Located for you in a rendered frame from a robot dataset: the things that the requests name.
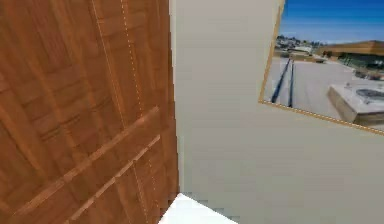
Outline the brown wooden cupboard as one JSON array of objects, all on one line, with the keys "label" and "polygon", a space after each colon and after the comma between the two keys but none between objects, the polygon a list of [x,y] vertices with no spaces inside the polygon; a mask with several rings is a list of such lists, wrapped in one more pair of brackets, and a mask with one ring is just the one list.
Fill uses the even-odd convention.
[{"label": "brown wooden cupboard", "polygon": [[159,224],[171,0],[0,0],[0,224]]}]

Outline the wood-framed window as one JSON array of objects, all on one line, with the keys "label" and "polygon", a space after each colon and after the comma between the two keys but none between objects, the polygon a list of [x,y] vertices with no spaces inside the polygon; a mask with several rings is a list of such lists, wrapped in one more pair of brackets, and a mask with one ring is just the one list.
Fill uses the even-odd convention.
[{"label": "wood-framed window", "polygon": [[384,135],[384,0],[281,0],[259,101]]}]

